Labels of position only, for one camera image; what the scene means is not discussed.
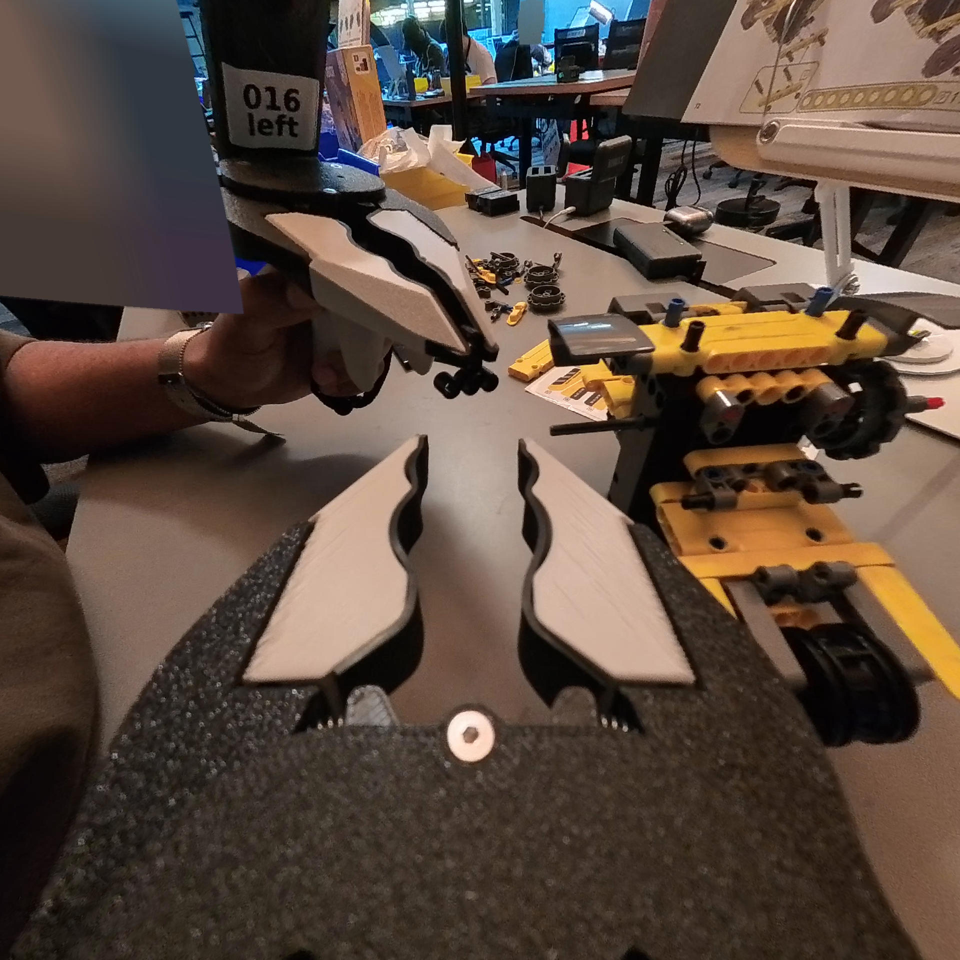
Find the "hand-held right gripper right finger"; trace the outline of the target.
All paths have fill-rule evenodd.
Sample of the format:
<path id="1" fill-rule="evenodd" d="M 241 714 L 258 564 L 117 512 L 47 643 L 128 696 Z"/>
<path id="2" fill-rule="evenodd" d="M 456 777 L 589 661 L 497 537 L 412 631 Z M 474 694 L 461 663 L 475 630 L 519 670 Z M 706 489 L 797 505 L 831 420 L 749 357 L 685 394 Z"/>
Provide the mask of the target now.
<path id="1" fill-rule="evenodd" d="M 517 445 L 518 654 L 551 716 L 640 716 L 641 698 L 696 695 L 697 673 L 639 527 L 531 438 Z"/>

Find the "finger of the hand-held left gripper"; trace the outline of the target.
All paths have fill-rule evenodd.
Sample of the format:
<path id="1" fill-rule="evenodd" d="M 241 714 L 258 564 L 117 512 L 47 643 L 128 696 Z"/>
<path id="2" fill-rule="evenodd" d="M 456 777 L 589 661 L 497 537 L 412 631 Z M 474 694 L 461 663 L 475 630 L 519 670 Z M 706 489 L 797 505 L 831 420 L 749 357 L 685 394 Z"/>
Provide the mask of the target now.
<path id="1" fill-rule="evenodd" d="M 312 296 L 328 313 L 313 321 L 314 346 L 339 353 L 349 376 L 378 376 L 393 347 L 422 375 L 434 359 L 460 367 L 472 357 L 431 289 L 381 253 L 368 217 L 354 227 L 300 212 L 266 222 L 306 255 Z"/>
<path id="2" fill-rule="evenodd" d="M 474 288 L 466 257 L 440 217 L 388 188 L 367 222 L 373 238 L 381 244 L 381 254 L 407 279 L 431 289 L 456 330 L 458 350 L 485 361 L 496 360 L 493 324 Z"/>

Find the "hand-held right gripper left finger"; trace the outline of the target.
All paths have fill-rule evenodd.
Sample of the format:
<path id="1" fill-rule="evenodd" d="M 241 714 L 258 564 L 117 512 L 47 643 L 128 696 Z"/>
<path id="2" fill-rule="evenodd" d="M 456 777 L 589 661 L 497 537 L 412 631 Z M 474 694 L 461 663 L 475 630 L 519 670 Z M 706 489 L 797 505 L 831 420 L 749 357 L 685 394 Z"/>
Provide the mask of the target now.
<path id="1" fill-rule="evenodd" d="M 318 685 L 335 705 L 414 674 L 424 623 L 410 553 L 423 533 L 426 435 L 408 438 L 309 520 L 247 660 L 247 687 Z"/>

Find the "black brick connector piece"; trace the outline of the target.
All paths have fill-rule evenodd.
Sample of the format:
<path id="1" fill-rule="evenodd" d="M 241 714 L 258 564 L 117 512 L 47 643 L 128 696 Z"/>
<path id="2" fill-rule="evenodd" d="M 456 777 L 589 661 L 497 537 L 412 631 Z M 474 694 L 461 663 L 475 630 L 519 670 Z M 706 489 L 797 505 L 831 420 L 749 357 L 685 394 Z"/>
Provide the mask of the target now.
<path id="1" fill-rule="evenodd" d="M 485 366 L 481 355 L 471 356 L 454 371 L 442 370 L 434 377 L 434 388 L 447 400 L 491 393 L 498 385 L 498 376 Z"/>

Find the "yellow toy brick vehicle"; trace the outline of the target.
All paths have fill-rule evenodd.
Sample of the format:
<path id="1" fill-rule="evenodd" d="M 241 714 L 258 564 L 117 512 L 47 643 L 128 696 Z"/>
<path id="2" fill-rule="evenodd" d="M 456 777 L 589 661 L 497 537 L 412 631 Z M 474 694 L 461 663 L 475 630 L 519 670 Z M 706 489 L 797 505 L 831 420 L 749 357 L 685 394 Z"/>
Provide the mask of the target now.
<path id="1" fill-rule="evenodd" d="M 619 454 L 604 498 L 659 535 L 773 662 L 826 747 L 897 744 L 921 719 L 918 687 L 958 696 L 958 644 L 882 546 L 834 510 L 859 498 L 805 451 L 875 456 L 911 414 L 887 360 L 925 344 L 941 294 L 838 295 L 755 286 L 727 302 L 614 298 L 548 323 L 554 368 L 596 381 Z"/>

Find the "person's left forearm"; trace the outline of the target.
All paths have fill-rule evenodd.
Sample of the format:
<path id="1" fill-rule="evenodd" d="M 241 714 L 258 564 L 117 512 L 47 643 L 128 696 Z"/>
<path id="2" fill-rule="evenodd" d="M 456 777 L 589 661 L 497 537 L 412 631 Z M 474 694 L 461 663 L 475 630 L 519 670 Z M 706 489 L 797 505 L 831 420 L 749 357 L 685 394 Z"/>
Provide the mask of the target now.
<path id="1" fill-rule="evenodd" d="M 2 367 L 2 439 L 65 462 L 196 426 L 159 382 L 161 340 L 19 340 Z"/>

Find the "person's left hand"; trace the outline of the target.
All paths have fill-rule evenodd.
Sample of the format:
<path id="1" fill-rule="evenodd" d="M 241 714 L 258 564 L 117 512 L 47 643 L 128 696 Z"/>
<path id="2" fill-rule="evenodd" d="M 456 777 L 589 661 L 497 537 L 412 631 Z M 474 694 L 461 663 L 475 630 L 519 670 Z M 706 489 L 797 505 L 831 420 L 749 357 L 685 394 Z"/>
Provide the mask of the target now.
<path id="1" fill-rule="evenodd" d="M 342 368 L 315 358 L 312 321 L 319 307 L 299 286 L 267 267 L 239 282 L 243 309 L 221 313 L 187 342 L 186 383 L 222 408 L 282 404 L 342 386 Z"/>

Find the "large yellow box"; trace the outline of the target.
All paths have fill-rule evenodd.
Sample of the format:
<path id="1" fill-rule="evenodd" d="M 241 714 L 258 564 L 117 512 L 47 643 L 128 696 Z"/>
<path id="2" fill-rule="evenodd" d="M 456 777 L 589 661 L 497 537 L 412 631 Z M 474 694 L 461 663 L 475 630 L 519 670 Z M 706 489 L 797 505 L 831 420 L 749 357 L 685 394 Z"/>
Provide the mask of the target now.
<path id="1" fill-rule="evenodd" d="M 459 153 L 441 152 L 425 165 L 381 170 L 379 176 L 388 187 L 429 210 L 464 207 L 468 192 L 491 185 L 474 171 L 471 160 Z"/>

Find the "pile of small brick parts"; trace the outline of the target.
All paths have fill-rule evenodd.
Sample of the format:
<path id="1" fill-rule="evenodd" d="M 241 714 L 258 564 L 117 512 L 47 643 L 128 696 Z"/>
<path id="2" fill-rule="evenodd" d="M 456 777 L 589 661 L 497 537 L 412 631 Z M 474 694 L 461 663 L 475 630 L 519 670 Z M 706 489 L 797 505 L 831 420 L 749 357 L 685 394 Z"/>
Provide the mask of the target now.
<path id="1" fill-rule="evenodd" d="M 560 285 L 563 254 L 549 262 L 522 260 L 510 251 L 492 251 L 486 258 L 464 257 L 465 269 L 486 310 L 496 323 L 516 326 L 527 314 L 553 315 L 566 305 Z"/>

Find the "printed cardboard toy box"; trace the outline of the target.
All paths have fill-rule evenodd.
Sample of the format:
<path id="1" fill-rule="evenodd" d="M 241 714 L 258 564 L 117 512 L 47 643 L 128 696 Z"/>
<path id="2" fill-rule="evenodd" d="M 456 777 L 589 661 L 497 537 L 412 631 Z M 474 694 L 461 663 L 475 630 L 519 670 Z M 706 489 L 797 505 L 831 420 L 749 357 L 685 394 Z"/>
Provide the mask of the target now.
<path id="1" fill-rule="evenodd" d="M 369 45 L 326 53 L 325 94 L 342 149 L 359 153 L 387 130 L 378 67 Z"/>

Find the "crumpled clear plastic bags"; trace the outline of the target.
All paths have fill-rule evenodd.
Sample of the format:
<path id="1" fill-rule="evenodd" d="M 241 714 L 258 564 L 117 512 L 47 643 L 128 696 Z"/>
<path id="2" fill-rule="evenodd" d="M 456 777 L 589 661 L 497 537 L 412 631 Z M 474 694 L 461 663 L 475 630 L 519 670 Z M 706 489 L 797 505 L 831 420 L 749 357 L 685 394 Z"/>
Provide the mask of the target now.
<path id="1" fill-rule="evenodd" d="M 433 126 L 427 136 L 412 127 L 390 127 L 366 141 L 359 157 L 377 165 L 381 178 L 407 172 L 431 172 L 466 189 L 489 186 L 490 181 L 474 170 L 470 139 L 453 139 L 452 126 Z"/>

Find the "flat yellow brick panel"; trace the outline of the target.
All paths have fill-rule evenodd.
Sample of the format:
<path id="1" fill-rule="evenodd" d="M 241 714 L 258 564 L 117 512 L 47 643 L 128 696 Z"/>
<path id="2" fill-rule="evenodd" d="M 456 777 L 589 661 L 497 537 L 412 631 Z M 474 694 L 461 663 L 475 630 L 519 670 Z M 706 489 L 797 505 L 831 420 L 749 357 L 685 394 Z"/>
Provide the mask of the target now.
<path id="1" fill-rule="evenodd" d="M 508 367 L 508 375 L 522 383 L 532 383 L 554 366 L 550 342 L 544 340 L 513 361 Z"/>

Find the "black metal pole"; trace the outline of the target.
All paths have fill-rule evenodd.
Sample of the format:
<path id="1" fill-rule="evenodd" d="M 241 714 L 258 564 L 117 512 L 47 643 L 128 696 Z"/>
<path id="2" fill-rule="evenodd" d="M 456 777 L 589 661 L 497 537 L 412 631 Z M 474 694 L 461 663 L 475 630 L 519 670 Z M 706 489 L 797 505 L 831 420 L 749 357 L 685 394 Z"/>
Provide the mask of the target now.
<path id="1" fill-rule="evenodd" d="M 465 144 L 470 138 L 469 108 L 466 88 L 466 55 L 464 53 L 463 2 L 444 2 L 444 22 L 450 78 L 452 136 Z"/>

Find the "yellow sticker sheet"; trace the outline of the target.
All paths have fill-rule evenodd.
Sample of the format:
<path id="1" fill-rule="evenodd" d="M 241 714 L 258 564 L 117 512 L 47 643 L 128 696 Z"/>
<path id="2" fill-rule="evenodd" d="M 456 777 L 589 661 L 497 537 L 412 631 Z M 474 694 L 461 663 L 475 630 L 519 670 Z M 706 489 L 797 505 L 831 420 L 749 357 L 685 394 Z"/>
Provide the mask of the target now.
<path id="1" fill-rule="evenodd" d="M 604 393 L 577 366 L 552 367 L 525 387 L 525 392 L 594 423 L 609 418 Z"/>

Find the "silver wristwatch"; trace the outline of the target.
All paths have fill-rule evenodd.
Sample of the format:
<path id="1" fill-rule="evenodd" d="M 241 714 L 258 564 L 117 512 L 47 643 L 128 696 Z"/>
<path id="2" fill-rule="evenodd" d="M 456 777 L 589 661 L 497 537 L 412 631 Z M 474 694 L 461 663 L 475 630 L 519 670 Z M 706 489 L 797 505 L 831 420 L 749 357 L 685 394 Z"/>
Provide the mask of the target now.
<path id="1" fill-rule="evenodd" d="M 252 415 L 258 412 L 258 407 L 231 409 L 196 390 L 186 379 L 186 348 L 193 339 L 207 332 L 212 326 L 213 323 L 207 321 L 177 331 L 163 342 L 158 355 L 157 382 L 166 399 L 182 413 L 203 423 L 234 426 L 271 441 L 284 443 L 285 438 L 281 433 L 266 429 L 251 419 Z"/>

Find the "long brown desk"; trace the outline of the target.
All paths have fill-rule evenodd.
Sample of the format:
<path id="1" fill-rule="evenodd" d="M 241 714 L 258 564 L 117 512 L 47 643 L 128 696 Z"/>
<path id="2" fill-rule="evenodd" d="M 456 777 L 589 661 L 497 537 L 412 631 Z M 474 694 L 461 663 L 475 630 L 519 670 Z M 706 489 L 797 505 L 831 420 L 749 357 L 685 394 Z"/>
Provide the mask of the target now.
<path id="1" fill-rule="evenodd" d="M 558 81 L 554 74 L 478 85 L 466 90 L 468 100 L 489 97 L 549 97 L 561 95 L 594 95 L 614 90 L 629 89 L 637 75 L 637 68 L 584 71 L 572 81 Z"/>

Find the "black flat device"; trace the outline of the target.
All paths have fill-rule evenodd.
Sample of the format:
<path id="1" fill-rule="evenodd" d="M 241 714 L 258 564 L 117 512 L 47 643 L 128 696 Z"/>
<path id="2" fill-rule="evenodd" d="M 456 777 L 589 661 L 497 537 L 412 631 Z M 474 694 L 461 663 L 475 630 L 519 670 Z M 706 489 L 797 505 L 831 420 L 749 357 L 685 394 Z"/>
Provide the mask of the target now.
<path id="1" fill-rule="evenodd" d="M 616 251 L 648 281 L 702 279 L 706 262 L 701 251 L 662 224 L 626 221 L 613 229 L 612 237 Z"/>

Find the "white book stand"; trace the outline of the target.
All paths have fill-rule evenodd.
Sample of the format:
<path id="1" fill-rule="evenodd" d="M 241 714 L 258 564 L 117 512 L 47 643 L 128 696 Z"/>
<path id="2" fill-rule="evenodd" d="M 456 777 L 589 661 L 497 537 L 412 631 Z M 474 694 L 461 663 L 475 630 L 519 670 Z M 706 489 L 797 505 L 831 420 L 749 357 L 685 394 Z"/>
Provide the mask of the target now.
<path id="1" fill-rule="evenodd" d="M 736 2 L 651 2 L 625 113 L 707 128 L 724 161 L 813 182 L 828 283 L 854 278 L 851 189 L 958 203 L 958 132 L 787 117 L 708 126 L 684 113 Z"/>

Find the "open instruction booklet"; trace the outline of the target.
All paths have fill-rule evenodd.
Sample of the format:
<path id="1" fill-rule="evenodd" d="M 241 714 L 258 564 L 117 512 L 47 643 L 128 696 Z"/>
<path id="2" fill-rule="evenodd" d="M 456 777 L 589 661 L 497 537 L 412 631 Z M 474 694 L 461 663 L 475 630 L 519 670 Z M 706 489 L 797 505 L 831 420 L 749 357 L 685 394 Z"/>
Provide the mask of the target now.
<path id="1" fill-rule="evenodd" d="M 735 2 L 683 120 L 958 133 L 957 1 Z"/>

